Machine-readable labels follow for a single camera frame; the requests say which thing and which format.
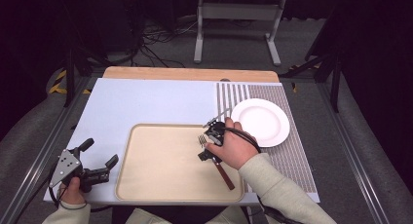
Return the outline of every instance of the utensil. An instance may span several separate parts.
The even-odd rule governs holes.
[[[204,144],[207,143],[206,138],[203,135],[198,136],[198,140],[200,141],[200,144],[202,147],[204,147]],[[212,157],[213,164],[216,166],[218,169],[219,173],[221,174],[222,178],[224,179],[225,183],[227,184],[228,188],[230,190],[233,190],[235,188],[234,183],[231,181],[230,177],[228,174],[225,172],[225,169],[219,164],[215,157]]]

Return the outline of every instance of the black curtain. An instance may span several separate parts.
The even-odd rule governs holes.
[[[343,53],[343,74],[395,169],[413,193],[411,0],[340,4],[309,55]]]
[[[62,62],[59,11],[46,0],[0,0],[0,140],[46,98],[46,84]]]

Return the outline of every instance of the gray carpet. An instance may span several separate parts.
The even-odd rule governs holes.
[[[186,67],[275,70],[284,73],[291,65],[304,62],[304,55],[322,25],[323,20],[283,20],[276,37],[276,46],[282,60],[280,67],[272,65],[264,42],[263,35],[270,26],[265,22],[254,22],[248,27],[238,27],[223,21],[209,23],[206,27],[201,64],[192,61],[196,33],[191,30],[168,43],[156,43],[149,48],[159,57],[180,61]],[[110,58],[121,56],[122,53],[117,53]],[[152,61],[141,53],[134,61],[139,65],[152,65]],[[155,66],[163,66],[158,61],[153,61]],[[171,67],[180,67],[178,63],[166,63]],[[101,76],[100,71],[102,69],[95,70],[89,88],[93,87],[96,77]],[[51,77],[51,82],[55,78],[56,74]],[[293,91],[291,82],[295,82],[296,92]],[[328,115],[328,106],[323,104],[318,85],[311,79],[311,72],[304,72],[294,79],[282,79],[282,83],[309,163],[314,170],[321,207],[338,223],[375,223],[346,157],[339,132]],[[73,132],[71,128],[77,124],[88,97],[88,94],[82,94],[77,102],[58,136],[52,158],[38,181],[45,178],[52,160],[65,148]],[[0,166],[3,169],[0,173],[1,210],[6,210],[13,200],[26,171],[30,169],[39,149],[53,129],[62,111],[64,99],[63,94],[49,94],[45,101],[27,113],[0,142]],[[339,110],[339,116],[371,178],[389,223],[413,223],[412,196],[362,118],[344,79],[340,87]],[[42,201],[45,191],[46,187],[33,200],[19,223],[41,223],[48,214],[56,210],[52,204]],[[110,210],[94,213],[91,223],[110,223],[110,214]],[[254,223],[266,223],[262,213],[254,215]]]

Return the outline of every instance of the sleeve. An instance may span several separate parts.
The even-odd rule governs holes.
[[[268,154],[255,155],[240,168],[239,173],[261,198],[263,205],[280,211],[285,217],[301,223],[336,223],[297,184],[270,164]]]
[[[91,205],[89,204],[70,205],[61,202],[58,210],[49,215],[43,224],[88,224],[90,215]]]

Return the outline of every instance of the person's right hand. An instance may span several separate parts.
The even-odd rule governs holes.
[[[231,118],[225,118],[225,127],[239,131],[243,130],[241,123],[234,123]],[[252,144],[230,131],[225,131],[224,144],[221,147],[213,143],[207,143],[205,148],[235,169],[240,169],[250,158],[258,154]]]
[[[83,198],[83,193],[82,191],[79,189],[80,187],[80,178],[78,177],[73,177],[70,180],[69,186],[66,186],[61,183],[59,189],[60,189],[60,193],[63,193],[63,195],[61,196],[61,200],[65,203],[68,203],[70,205],[81,205],[84,204],[85,198]]]

